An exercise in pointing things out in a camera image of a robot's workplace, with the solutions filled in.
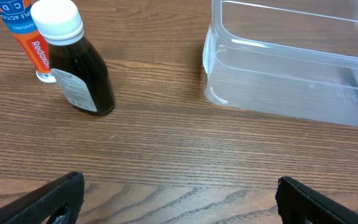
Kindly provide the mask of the clear plastic container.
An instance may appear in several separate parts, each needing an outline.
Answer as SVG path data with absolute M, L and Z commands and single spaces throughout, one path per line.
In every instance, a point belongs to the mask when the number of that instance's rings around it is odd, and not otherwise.
M 358 126 L 358 0 L 214 0 L 204 93 L 217 105 Z

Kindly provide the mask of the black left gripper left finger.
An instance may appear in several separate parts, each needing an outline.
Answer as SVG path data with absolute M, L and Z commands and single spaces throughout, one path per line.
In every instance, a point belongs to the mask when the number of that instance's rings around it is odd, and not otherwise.
M 85 179 L 70 172 L 0 208 L 0 223 L 75 223 L 84 202 Z

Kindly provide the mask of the dark syrup bottle white cap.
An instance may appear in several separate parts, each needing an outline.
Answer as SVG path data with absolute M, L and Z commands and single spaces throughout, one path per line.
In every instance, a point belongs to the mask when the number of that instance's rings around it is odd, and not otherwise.
M 40 0 L 30 14 L 48 43 L 52 75 L 69 103 L 104 116 L 115 106 L 105 61 L 85 36 L 82 18 L 71 0 Z

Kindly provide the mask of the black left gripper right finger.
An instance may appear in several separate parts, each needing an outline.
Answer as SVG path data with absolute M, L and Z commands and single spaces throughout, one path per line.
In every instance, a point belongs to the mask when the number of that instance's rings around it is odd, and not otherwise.
M 275 194 L 283 224 L 358 224 L 358 214 L 291 177 L 281 177 Z

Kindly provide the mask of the orange vitamin tube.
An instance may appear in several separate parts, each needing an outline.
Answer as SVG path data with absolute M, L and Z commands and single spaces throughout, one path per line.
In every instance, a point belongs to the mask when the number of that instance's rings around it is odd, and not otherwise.
M 49 67 L 48 43 L 38 31 L 30 10 L 31 0 L 0 0 L 0 18 L 18 41 L 43 83 L 55 83 Z

